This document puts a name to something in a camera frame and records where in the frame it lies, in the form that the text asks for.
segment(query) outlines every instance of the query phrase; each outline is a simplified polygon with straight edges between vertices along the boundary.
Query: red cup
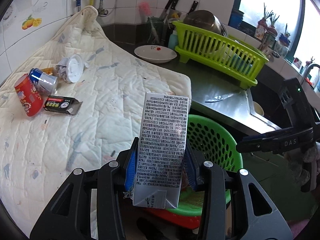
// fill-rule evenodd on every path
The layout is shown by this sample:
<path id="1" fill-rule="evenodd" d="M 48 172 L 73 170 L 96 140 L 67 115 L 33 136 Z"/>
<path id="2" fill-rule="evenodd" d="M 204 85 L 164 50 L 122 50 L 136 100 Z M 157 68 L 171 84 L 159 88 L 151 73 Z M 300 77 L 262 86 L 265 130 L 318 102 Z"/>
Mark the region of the red cup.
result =
<path id="1" fill-rule="evenodd" d="M 28 74 L 24 74 L 14 84 L 14 88 L 20 99 L 27 116 L 34 116 L 42 108 L 43 99 L 32 84 Z"/>

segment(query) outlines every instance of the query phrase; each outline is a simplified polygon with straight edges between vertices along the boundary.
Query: green dish rack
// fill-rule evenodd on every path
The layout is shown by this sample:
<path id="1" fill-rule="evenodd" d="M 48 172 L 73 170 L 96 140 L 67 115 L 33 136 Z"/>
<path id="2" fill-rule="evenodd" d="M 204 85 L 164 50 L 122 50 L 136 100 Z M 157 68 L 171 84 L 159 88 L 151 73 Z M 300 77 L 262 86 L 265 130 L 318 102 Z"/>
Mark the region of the green dish rack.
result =
<path id="1" fill-rule="evenodd" d="M 187 138 L 191 148 L 202 151 L 206 160 L 227 171 L 236 172 L 243 168 L 242 156 L 236 151 L 236 141 L 215 121 L 189 114 Z M 204 192 L 194 192 L 191 187 L 187 187 L 180 192 L 178 207 L 167 210 L 182 216 L 201 216 L 203 198 Z M 230 191 L 226 190 L 226 203 L 230 200 Z"/>
<path id="2" fill-rule="evenodd" d="M 243 89 L 257 85 L 256 76 L 268 62 L 258 49 L 236 38 L 226 38 L 201 28 L 173 22 L 178 33 L 179 45 L 175 50 L 180 61 L 187 63 L 191 58 L 204 65 L 219 70 L 240 81 Z"/>

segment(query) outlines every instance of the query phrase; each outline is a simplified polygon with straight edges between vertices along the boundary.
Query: stainless steel bowl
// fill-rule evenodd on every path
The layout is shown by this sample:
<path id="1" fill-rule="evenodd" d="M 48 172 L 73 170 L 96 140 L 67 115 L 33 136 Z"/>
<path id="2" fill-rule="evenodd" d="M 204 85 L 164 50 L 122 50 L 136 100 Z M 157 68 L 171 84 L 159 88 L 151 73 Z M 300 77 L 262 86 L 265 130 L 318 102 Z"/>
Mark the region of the stainless steel bowl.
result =
<path id="1" fill-rule="evenodd" d="M 228 37 L 223 24 L 211 12 L 206 10 L 198 10 L 188 14 L 183 23 Z"/>

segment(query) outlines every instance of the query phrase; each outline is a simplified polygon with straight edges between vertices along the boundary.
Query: kitchen knife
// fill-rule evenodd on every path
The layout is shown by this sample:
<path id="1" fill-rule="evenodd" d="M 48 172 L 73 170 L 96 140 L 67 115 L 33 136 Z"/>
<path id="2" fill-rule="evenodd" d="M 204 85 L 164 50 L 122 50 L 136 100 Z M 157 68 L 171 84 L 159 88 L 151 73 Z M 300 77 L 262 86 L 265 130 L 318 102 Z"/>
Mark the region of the kitchen knife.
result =
<path id="1" fill-rule="evenodd" d="M 168 14 L 168 19 L 170 19 L 170 18 L 179 19 L 180 15 L 181 15 L 181 12 L 176 11 L 176 6 L 177 6 L 178 1 L 179 0 L 173 0 L 172 1 L 171 7 L 170 7 L 170 10 L 169 10 L 169 14 Z"/>
<path id="2" fill-rule="evenodd" d="M 160 19 L 162 19 L 162 20 L 165 19 L 165 17 L 167 16 L 167 11 L 168 11 L 170 5 L 172 4 L 172 2 L 173 2 L 173 0 L 169 0 L 168 1 L 167 5 L 164 7 L 164 9 L 163 9 L 163 11 L 162 11 L 162 13 L 160 15 Z"/>
<path id="3" fill-rule="evenodd" d="M 197 2 L 197 1 L 193 1 L 193 4 L 192 4 L 192 6 L 191 6 L 191 8 L 190 8 L 190 11 L 187 13 L 187 15 L 188 15 L 189 13 L 194 12 L 195 9 L 197 8 L 197 6 L 198 6 L 198 2 Z"/>

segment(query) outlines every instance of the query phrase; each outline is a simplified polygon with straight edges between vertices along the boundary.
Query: white quilted fabric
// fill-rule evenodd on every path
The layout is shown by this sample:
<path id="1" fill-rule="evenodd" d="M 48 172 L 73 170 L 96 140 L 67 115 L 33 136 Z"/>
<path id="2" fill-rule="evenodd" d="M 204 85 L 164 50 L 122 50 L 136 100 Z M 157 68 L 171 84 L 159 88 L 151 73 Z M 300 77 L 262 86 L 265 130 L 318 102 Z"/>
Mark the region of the white quilted fabric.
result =
<path id="1" fill-rule="evenodd" d="M 114 151 L 116 157 L 129 149 L 139 136 L 145 92 L 191 99 L 187 76 L 137 59 L 110 42 L 97 15 L 91 6 L 74 15 L 0 90 L 0 197 L 27 236 L 73 169 L 98 169 Z M 60 82 L 58 95 L 83 101 L 78 114 L 42 111 L 28 118 L 14 83 L 33 67 L 52 67 L 76 53 L 90 68 L 78 83 Z"/>

